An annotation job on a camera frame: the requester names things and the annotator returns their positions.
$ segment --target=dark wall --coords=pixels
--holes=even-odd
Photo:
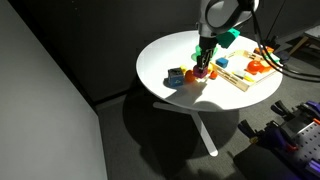
[[[195,30],[200,3],[200,0],[11,1],[25,5],[43,30],[42,38],[52,44],[94,102],[130,88],[136,77],[136,59],[150,42],[170,33]],[[260,1],[257,16],[264,37],[282,2]],[[272,34],[286,34],[319,19],[319,2],[288,1]],[[252,21],[241,33],[252,37]]]

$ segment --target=table base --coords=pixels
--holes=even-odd
[[[153,107],[158,108],[158,109],[167,110],[167,111],[174,111],[174,112],[183,113],[183,114],[190,114],[193,119],[193,122],[197,126],[197,129],[200,133],[200,136],[201,136],[209,154],[211,156],[218,155],[218,150],[217,150],[216,146],[213,144],[213,141],[212,141],[206,127],[204,126],[204,124],[201,120],[201,117],[199,116],[198,111],[180,108],[180,107],[174,106],[172,104],[166,104],[166,103],[161,103],[161,102],[154,102]]]

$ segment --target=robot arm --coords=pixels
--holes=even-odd
[[[250,9],[258,8],[259,0],[201,0],[198,31],[201,55],[193,69],[194,76],[203,78],[216,46],[216,36],[227,32],[251,17]]]

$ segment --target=gray wall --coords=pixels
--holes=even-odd
[[[106,180],[99,120],[0,0],[0,179]]]
[[[130,88],[139,53],[164,35],[195,30],[200,0],[10,0],[24,2],[90,98]],[[284,0],[261,0],[265,38]],[[319,0],[288,0],[273,35],[286,36],[319,20]],[[252,21],[241,30],[253,39]]]

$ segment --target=white round table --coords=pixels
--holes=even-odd
[[[240,90],[221,77],[216,80],[199,81],[171,88],[166,85],[168,70],[181,65],[192,69],[196,64],[191,59],[199,44],[198,31],[185,31],[162,37],[149,44],[139,55],[136,68],[144,86],[155,96],[170,103],[155,103],[154,107],[192,115],[195,124],[207,146],[209,153],[216,156],[212,140],[205,129],[199,111],[216,112],[233,110],[254,105],[270,95],[280,86],[282,74],[276,72],[271,77],[246,92]],[[218,47],[214,59],[223,57],[235,50],[253,52],[256,42],[238,36],[228,49]]]

